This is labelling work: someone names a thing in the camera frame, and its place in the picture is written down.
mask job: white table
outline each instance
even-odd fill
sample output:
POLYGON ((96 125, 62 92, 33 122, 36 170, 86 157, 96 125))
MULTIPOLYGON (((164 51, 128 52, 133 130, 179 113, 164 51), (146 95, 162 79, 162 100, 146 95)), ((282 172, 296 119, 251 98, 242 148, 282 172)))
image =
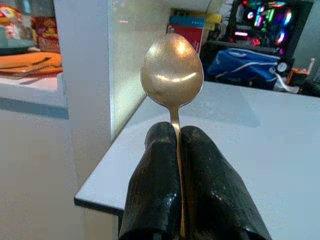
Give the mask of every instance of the white table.
MULTIPOLYGON (((147 97, 75 203, 121 217, 147 131, 169 120, 147 97)), ((238 171, 273 240, 319 239, 320 98, 205 82, 180 121, 203 129, 238 171)))

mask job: metal spoon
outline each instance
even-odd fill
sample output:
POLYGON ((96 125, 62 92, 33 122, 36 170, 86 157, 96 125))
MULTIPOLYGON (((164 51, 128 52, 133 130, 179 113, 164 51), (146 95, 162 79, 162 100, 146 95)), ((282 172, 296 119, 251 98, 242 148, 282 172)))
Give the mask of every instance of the metal spoon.
POLYGON ((204 82, 201 61, 193 46, 176 33, 153 42, 141 67, 141 82, 146 94, 170 111, 177 136, 177 161, 182 196, 181 237, 188 237, 188 216, 181 161, 179 108, 191 102, 204 82))

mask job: shelf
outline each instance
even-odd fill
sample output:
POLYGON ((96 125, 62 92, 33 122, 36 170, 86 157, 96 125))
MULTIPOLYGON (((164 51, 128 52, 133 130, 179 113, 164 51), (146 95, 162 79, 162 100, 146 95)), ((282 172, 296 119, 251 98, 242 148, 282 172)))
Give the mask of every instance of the shelf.
POLYGON ((0 76, 0 98, 67 107, 63 73, 19 80, 0 76))

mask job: orange plate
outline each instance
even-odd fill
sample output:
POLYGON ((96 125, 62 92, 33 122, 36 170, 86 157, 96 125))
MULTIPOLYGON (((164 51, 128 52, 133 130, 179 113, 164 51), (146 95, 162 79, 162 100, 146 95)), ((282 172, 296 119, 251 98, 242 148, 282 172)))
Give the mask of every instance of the orange plate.
POLYGON ((0 74, 19 74, 47 65, 54 65, 35 72, 33 75, 54 74, 63 71, 61 55, 54 52, 32 52, 18 55, 0 56, 0 74))

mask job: spoon handle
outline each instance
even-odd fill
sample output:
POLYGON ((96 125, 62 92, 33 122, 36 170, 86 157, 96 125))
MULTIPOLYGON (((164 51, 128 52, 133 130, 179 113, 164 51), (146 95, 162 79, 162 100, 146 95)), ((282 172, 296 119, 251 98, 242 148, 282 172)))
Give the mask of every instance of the spoon handle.
POLYGON ((181 185, 181 202, 182 202, 182 213, 181 213, 181 228, 180 234, 183 240, 187 239, 188 236, 188 218, 187 218, 187 201, 186 201, 186 191, 185 191, 185 180, 183 175, 183 162, 182 162, 182 154, 181 154, 181 136, 180 136, 180 121, 179 121, 179 108, 171 108, 170 111, 170 119, 171 124, 174 128, 176 134, 176 158, 178 161, 179 167, 179 177, 180 177, 180 185, 181 185))

